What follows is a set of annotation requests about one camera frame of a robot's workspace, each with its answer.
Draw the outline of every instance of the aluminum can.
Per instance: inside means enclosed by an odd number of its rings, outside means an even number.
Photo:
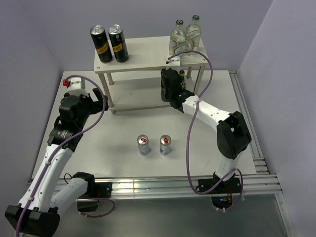
[[[149,153],[149,140],[144,134],[139,135],[137,138],[138,149],[141,155],[147,155]]]
[[[117,24],[112,25],[108,33],[116,60],[119,63],[126,62],[128,60],[128,52],[122,28]]]
[[[162,155],[167,155],[170,153],[171,148],[171,137],[168,135],[163,135],[160,138],[160,153]]]
[[[99,55],[100,61],[102,63],[111,62],[113,57],[104,28],[100,25],[92,26],[90,29],[90,35],[92,37],[95,49]]]

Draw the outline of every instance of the black can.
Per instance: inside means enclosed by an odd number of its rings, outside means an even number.
[[[116,60],[119,63],[126,62],[128,52],[122,28],[119,25],[112,25],[108,33]]]
[[[90,29],[90,34],[100,61],[102,63],[111,62],[113,57],[104,28],[100,25],[92,26]]]

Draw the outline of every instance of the clear bottle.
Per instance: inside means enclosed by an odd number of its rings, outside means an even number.
[[[189,24],[186,29],[186,51],[197,50],[198,48],[199,40],[201,38],[201,26],[199,25],[198,21],[199,16],[194,15],[192,17],[192,23]]]
[[[176,21],[176,28],[171,32],[169,43],[169,54],[175,55],[185,51],[186,32],[183,30],[183,20]]]

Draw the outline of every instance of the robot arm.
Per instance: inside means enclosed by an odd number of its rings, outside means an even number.
[[[52,236],[58,227],[60,215],[74,200],[82,195],[90,197],[94,191],[94,176],[78,172],[67,186],[52,197],[61,172],[75,152],[82,135],[66,143],[55,154],[51,162],[48,161],[49,157],[62,142],[81,132],[88,117],[101,112],[103,107],[103,99],[99,90],[93,89],[98,101],[92,101],[90,95],[85,91],[84,80],[81,78],[72,78],[65,81],[64,85],[68,88],[67,93],[61,100],[60,116],[57,117],[49,135],[48,146],[40,168],[18,205],[9,206],[5,212],[8,221],[16,228],[22,210],[31,200],[22,221],[21,232],[35,236]],[[35,189],[41,172],[46,166],[47,170],[41,179],[39,188],[35,192],[34,198],[31,198],[30,193]]]
[[[197,118],[217,132],[217,147],[222,157],[214,176],[219,180],[236,167],[242,151],[251,142],[246,122],[240,112],[231,114],[201,101],[194,93],[183,90],[180,83],[181,79],[176,70],[169,68],[161,71],[161,87],[165,90],[165,98],[171,106],[193,116],[199,101]],[[223,182],[229,182],[233,176],[234,173],[230,174]]]

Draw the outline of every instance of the sticker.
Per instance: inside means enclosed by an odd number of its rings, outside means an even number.
[[[122,49],[123,49],[122,43],[120,43],[118,46],[113,47],[114,53],[117,53],[117,52],[121,51]]]
[[[109,48],[109,42],[107,42],[102,48],[97,48],[97,53],[102,54],[107,51]]]

